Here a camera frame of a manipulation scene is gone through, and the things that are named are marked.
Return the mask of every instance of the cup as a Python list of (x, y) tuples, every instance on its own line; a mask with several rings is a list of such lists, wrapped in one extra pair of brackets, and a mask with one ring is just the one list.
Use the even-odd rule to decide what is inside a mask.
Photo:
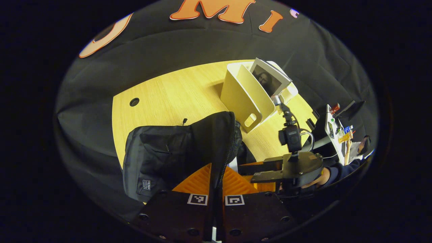
[(341, 144), (344, 141), (348, 141), (349, 139), (353, 138), (353, 132), (349, 131), (349, 133), (343, 135), (342, 137), (339, 138), (339, 143)]

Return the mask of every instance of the dark sweater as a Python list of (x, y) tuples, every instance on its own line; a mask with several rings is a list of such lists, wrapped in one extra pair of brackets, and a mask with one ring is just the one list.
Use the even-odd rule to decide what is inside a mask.
[(359, 168), (364, 162), (365, 159), (356, 159), (345, 166), (343, 166), (341, 163), (336, 163), (333, 166), (326, 167), (330, 171), (330, 178), (324, 185), (322, 185), (322, 187), (326, 187), (341, 180), (342, 178), (345, 178), (347, 175), (351, 174), (357, 168)]

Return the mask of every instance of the person's arm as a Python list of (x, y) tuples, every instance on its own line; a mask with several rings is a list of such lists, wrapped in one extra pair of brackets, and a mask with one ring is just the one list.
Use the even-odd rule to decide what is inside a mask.
[(318, 179), (302, 186), (302, 188), (306, 188), (314, 184), (317, 184), (317, 188), (326, 187), (330, 184), (333, 184), (336, 181), (339, 181), (345, 178), (347, 175), (351, 174), (353, 171), (359, 168), (360, 165), (364, 163), (364, 161), (365, 160), (355, 159), (346, 166), (342, 166), (340, 163), (337, 163), (334, 167), (325, 167), (323, 168), (322, 175), (318, 177)]
[(348, 141), (346, 141), (345, 163), (343, 165), (348, 165), (348, 162), (349, 162), (349, 152), (351, 151), (351, 145), (352, 144), (353, 144), (353, 142), (351, 141), (351, 139), (349, 139)]

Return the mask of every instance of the hand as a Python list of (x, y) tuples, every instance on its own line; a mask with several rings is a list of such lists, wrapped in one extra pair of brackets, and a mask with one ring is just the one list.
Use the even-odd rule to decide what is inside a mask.
[(329, 179), (330, 179), (330, 170), (327, 168), (323, 168), (322, 175), (320, 177), (318, 177), (318, 179), (314, 180), (313, 182), (302, 186), (302, 189), (307, 188), (311, 185), (315, 185), (315, 184), (317, 184), (317, 188), (318, 188), (318, 187), (324, 185), (325, 183), (327, 183)]
[(351, 141), (351, 139), (349, 139), (348, 141), (346, 141), (346, 148), (350, 148), (352, 144), (353, 142)]

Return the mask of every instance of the bottle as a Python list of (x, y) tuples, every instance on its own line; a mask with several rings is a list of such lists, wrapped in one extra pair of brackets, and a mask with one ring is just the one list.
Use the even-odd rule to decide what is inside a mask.
[(349, 133), (349, 131), (352, 131), (352, 130), (353, 130), (353, 125), (348, 126), (348, 127), (346, 127), (346, 128), (344, 129), (345, 134)]
[(345, 135), (345, 131), (342, 128), (339, 128), (338, 135), (339, 137), (343, 137)]

